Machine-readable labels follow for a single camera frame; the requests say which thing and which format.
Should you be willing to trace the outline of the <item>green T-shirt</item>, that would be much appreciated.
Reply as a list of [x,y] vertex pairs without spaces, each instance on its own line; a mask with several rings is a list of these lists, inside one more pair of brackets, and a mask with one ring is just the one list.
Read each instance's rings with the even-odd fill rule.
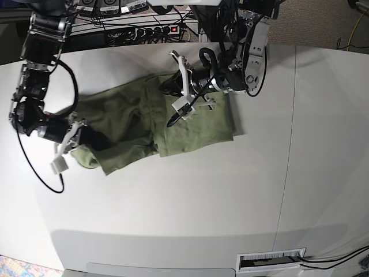
[[105,175],[152,155],[167,157],[196,151],[205,146],[232,141],[234,124],[228,96],[211,94],[214,110],[196,109],[189,119],[174,126],[167,122],[174,114],[175,97],[165,95],[159,86],[168,76],[145,76],[130,83],[80,97],[76,112],[94,130],[111,142],[97,151],[78,146],[71,152],[76,162],[86,168],[100,167]]

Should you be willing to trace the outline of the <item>white shelf with equipment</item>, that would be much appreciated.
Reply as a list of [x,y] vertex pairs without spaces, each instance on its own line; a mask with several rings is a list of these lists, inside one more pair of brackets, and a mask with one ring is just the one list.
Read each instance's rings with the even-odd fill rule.
[[[164,27],[170,25],[180,26],[179,36],[171,38],[162,36],[137,38],[135,36],[135,29],[138,27]],[[200,42],[201,35],[199,23],[190,8],[176,6],[164,15],[156,13],[151,7],[147,6],[147,10],[142,12],[136,10],[134,13],[125,13],[116,17],[77,16],[71,29],[73,39],[98,37],[104,39],[105,43],[112,47],[127,44]]]

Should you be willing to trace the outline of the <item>black power strip red switch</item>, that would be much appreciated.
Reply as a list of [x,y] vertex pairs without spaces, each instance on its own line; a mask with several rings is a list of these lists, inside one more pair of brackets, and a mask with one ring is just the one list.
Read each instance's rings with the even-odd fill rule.
[[138,27],[135,29],[135,36],[137,38],[144,37],[165,37],[171,38],[180,35],[181,28],[178,25],[170,25],[164,27]]

